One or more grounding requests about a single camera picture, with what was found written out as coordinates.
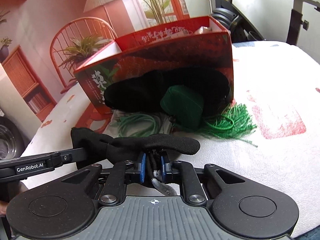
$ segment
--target red gift box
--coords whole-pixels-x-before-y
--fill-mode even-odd
[[[211,27],[212,32],[161,40],[182,30],[192,34],[201,26]],[[103,93],[112,83],[155,69],[187,66],[222,72],[229,80],[233,100],[230,33],[211,16],[162,24],[117,38],[86,60],[74,75],[95,108],[104,114],[109,108],[104,105]]]

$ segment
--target bed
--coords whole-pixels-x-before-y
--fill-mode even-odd
[[[248,138],[258,147],[177,132],[201,143],[196,155],[178,158],[195,167],[215,163],[288,194],[300,210],[292,234],[296,237],[320,224],[320,65],[296,46],[273,41],[234,44],[233,61],[235,101],[247,105],[258,125]],[[72,148],[70,129],[76,125],[108,133],[111,116],[95,112],[77,84],[48,115],[22,156]],[[24,183],[33,188],[74,170],[74,163],[64,165]],[[128,194],[160,195],[137,186],[129,186]]]

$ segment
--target silver bolt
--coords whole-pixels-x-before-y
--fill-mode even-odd
[[[103,195],[100,199],[104,203],[113,203],[117,200],[116,196],[113,195]]]
[[[204,196],[201,195],[191,195],[189,200],[193,203],[201,203],[204,201]]]

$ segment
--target ribbed gray surface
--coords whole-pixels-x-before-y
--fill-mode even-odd
[[[67,240],[236,240],[219,228],[206,209],[181,197],[131,197],[104,207],[93,223]]]

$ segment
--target black glove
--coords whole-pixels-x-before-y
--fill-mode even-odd
[[[84,148],[88,159],[77,163],[81,169],[90,164],[108,159],[112,164],[120,161],[136,161],[139,154],[148,150],[170,149],[186,155],[193,155],[200,149],[200,143],[188,137],[168,134],[154,134],[148,137],[112,138],[98,134],[88,128],[72,128],[73,148]]]

